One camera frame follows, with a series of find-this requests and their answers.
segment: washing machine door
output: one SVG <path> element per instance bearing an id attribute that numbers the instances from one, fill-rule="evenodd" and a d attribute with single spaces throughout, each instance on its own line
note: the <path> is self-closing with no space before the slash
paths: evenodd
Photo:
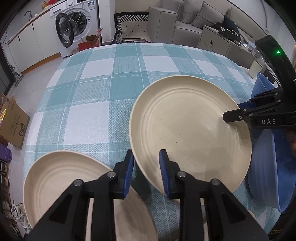
<path id="1" fill-rule="evenodd" d="M 67 14 L 59 13 L 56 17 L 56 30 L 61 43 L 68 48 L 73 44 L 77 33 L 77 23 Z"/>

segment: washing machine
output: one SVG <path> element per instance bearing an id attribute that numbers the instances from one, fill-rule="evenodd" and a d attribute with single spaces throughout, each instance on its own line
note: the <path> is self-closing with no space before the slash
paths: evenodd
<path id="1" fill-rule="evenodd" d="M 79 43 L 86 41 L 86 36 L 97 34 L 100 27 L 97 5 L 97 0 L 67 0 L 50 9 L 62 57 L 71 55 Z"/>

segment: floor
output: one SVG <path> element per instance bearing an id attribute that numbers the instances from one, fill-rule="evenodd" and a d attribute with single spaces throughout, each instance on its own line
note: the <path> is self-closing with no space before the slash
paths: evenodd
<path id="1" fill-rule="evenodd" d="M 14 96 L 17 104 L 32 117 L 40 102 L 44 89 L 48 85 L 51 77 L 62 63 L 63 58 L 52 60 L 24 75 L 17 87 L 13 86 L 8 93 L 8 97 Z M 23 188 L 23 167 L 25 147 L 27 142 L 27 136 L 25 136 L 23 148 L 19 149 L 14 147 L 10 143 L 8 148 L 12 151 L 12 161 L 9 164 L 9 192 L 11 202 L 15 203 L 23 201 L 22 188 Z M 24 233 L 24 229 L 19 228 L 21 233 Z"/>

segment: sofa armrest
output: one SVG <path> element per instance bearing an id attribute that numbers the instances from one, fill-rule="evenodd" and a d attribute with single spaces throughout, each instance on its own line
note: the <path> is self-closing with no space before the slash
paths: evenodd
<path id="1" fill-rule="evenodd" d="M 173 42 L 177 13 L 160 7 L 150 7 L 147 32 L 152 42 Z"/>

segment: human hand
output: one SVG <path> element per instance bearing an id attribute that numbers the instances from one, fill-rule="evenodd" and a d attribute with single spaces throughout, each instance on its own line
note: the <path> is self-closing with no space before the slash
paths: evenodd
<path id="1" fill-rule="evenodd" d="M 296 156 L 296 129 L 286 129 L 285 134 L 290 143 L 291 154 Z"/>

